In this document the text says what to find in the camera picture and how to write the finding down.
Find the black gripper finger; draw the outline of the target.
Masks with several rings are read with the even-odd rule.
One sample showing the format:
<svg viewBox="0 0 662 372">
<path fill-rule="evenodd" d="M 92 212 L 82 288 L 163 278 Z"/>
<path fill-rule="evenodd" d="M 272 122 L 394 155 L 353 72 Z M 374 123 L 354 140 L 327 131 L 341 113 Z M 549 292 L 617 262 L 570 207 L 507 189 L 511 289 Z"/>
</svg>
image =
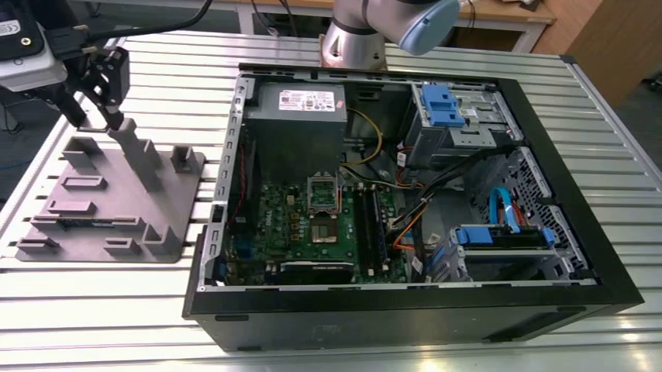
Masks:
<svg viewBox="0 0 662 372">
<path fill-rule="evenodd" d="M 120 105 L 131 87 L 130 52 L 120 46 L 94 52 L 87 61 L 84 94 L 106 121 L 106 130 L 118 130 L 124 121 Z"/>
<path fill-rule="evenodd" d="M 78 100 L 66 88 L 58 88 L 54 93 L 54 103 L 62 114 L 67 117 L 67 121 L 76 128 L 86 123 L 87 113 L 80 107 Z"/>
</svg>

